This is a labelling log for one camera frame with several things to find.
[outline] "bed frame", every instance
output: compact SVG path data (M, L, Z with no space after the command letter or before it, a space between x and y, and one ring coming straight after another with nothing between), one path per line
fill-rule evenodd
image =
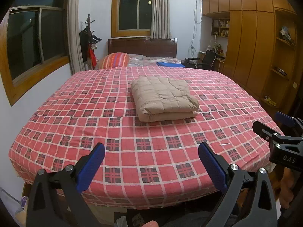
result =
M177 57L177 39L150 39L127 37L109 39L109 54L123 52L147 57Z

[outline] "das logo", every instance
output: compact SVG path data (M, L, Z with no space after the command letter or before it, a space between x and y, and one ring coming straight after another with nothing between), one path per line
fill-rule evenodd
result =
M283 157L283 160L286 160L286 161L288 161L288 162L291 162L291 163L296 163L296 158L292 158L292 157L288 157L287 155L284 155L284 157Z

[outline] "red checkered blanket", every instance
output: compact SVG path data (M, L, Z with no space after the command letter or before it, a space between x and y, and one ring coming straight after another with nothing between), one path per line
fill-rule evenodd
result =
M140 75L184 79L199 99L198 115L140 122L130 89ZM218 72L158 66L79 72L35 112L9 157L18 174L33 183L39 169L75 164L102 142L105 159L83 192L86 202L168 206L215 190L198 158L202 141L242 169L268 165L268 143L251 129L255 120L281 132L255 99Z

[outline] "beige curtain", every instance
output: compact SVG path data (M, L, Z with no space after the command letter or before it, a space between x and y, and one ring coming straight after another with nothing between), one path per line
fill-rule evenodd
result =
M169 0L152 0L151 38L171 38Z
M69 58L72 72L85 71L81 55L79 25L78 25L79 0L68 0L67 8L67 38L69 42Z

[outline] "beige folded quilt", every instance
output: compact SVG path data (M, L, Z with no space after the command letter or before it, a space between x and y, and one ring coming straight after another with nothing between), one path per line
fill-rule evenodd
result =
M140 77L132 82L131 92L142 122L192 118L199 109L184 80Z

